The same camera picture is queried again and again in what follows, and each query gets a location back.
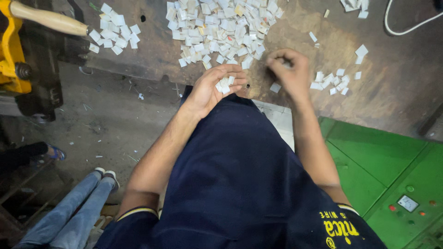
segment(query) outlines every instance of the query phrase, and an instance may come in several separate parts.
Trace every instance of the hand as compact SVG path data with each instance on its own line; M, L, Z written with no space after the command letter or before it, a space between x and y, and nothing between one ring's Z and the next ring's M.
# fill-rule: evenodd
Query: hand
M290 61L287 68L282 63ZM295 102L309 101L309 60L302 53L286 48L268 55L266 65L276 74Z
M234 84L229 86L230 92L220 93L215 85L223 79L234 76ZM241 70L241 66L235 64L223 64L207 70L194 84L191 94L183 103L191 113L198 118L206 117L215 105L231 93L241 89L241 85L246 83L246 73Z

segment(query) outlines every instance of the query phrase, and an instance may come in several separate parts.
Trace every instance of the concrete floor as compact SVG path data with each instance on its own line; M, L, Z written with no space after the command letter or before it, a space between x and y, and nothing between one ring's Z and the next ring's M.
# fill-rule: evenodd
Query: concrete floor
M107 202L119 203L136 165L132 158L138 160L149 149L179 108L176 84L96 69L85 75L78 66L62 62L59 66L64 105L55 111L56 120L37 124L25 117L3 116L4 129L17 146L45 141L62 149L67 158L57 167L75 182L95 167L115 171L122 188ZM138 93L144 94L144 100Z

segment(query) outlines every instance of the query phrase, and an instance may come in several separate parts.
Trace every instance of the yellow machine part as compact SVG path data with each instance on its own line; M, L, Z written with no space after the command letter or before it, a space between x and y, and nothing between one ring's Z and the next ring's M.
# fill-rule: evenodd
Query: yellow machine part
M0 11L9 21L3 34L0 46L0 87L17 93L29 93L31 82L22 80L16 75L16 62L25 62L22 46L20 44L19 29L22 20L12 16L9 10L10 0L0 0Z

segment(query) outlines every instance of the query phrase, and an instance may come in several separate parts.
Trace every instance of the pile of white pieces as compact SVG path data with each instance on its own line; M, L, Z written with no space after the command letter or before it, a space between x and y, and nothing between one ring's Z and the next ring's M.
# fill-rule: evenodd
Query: pile of white pieces
M217 90L220 93L226 94L228 92L231 91L231 89L229 89L229 86L234 84L234 76L229 76L229 78L223 78L221 79L216 85L215 88L217 88Z
M181 67L203 61L210 69L209 54L219 52L216 62L238 64L234 55L246 57L241 66L248 69L253 59L260 60L264 36L281 18L277 0L179 0L167 3L166 19L172 38L181 45Z
M138 25L128 27L123 15L117 14L105 3L103 3L100 10L103 12L103 14L100 15L100 29L103 31L99 34L94 29L89 36L97 42L99 46L103 45L105 48L112 48L116 55L119 55L123 51L123 48L127 47L128 42L130 42L131 48L138 48L137 43L140 41L137 37L137 34L140 33ZM99 47L91 43L89 50L98 53Z
M340 2L343 4L343 7L345 7L346 12L361 9L358 17L360 19L366 19L368 17L369 0L340 0Z
M366 49L365 45L361 45L356 51L355 54L357 55L357 60L355 62L355 64L361 64L361 62L363 61L364 56L368 53L368 50ZM329 86L329 84L332 84L334 87L332 89L329 90L329 94L333 95L336 94L337 92L341 91L341 94L346 95L346 93L348 92L349 88L348 83L350 81L349 76L345 75L345 70L340 68L337 70L337 73L334 77L334 74L330 74L326 77L324 77L323 72L317 72L317 76L315 77L315 82L311 83L311 88L312 89L317 89L317 90L323 90L325 88L327 88ZM357 72L354 76L354 80L359 80L361 79L361 72Z

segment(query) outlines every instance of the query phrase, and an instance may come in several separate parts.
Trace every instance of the navy blue shirt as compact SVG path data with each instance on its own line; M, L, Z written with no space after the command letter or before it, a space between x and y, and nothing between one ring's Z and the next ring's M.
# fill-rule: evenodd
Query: navy blue shirt
M178 157L161 219L147 207L130 210L96 247L385 248L354 209L313 183L258 108L234 94L199 122Z

